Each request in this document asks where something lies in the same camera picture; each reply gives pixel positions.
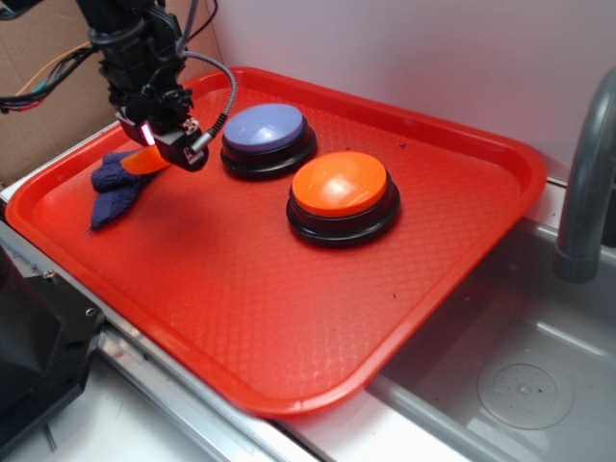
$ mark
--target gray faucet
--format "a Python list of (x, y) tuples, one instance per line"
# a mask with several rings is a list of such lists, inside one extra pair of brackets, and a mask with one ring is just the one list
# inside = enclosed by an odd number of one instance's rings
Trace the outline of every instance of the gray faucet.
[(590, 104), (577, 142), (554, 252), (553, 271), (560, 279), (584, 283), (597, 275), (616, 173), (616, 67), (603, 77)]

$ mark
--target sink basin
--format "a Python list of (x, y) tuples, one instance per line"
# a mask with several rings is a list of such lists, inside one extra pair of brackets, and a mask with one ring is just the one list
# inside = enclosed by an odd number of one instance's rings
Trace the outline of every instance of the sink basin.
[(522, 220), (370, 391), (472, 460), (614, 460), (616, 253), (573, 285), (554, 240)]

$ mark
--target white wall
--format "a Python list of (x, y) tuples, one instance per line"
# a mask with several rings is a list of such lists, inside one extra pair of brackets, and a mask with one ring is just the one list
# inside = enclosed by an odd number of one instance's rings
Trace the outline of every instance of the white wall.
[(566, 178), (616, 65), (616, 0), (221, 0), (229, 65), (250, 65), (471, 125)]

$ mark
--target cardboard box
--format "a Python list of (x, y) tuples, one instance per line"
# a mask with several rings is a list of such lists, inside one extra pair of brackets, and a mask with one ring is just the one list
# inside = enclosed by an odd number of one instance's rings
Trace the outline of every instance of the cardboard box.
[[(184, 28), (190, 2), (167, 0)], [(199, 2), (196, 29), (208, 16)], [(88, 25), (75, 0), (46, 0), (13, 21), (0, 24), (0, 92), (15, 94), (39, 69), (63, 52), (84, 43)], [(192, 51), (219, 60), (211, 27), (190, 43)], [(91, 56), (30, 111), (0, 115), (0, 190), (112, 123), (107, 81), (98, 73), (99, 54)], [(209, 71), (208, 64), (189, 61), (184, 82)]]

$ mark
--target sink drain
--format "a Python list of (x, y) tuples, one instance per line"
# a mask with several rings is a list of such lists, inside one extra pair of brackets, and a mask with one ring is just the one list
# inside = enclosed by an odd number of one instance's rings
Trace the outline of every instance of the sink drain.
[(558, 423), (574, 400), (567, 375), (530, 352), (493, 359), (481, 370), (477, 390), (490, 414), (504, 424), (527, 430)]

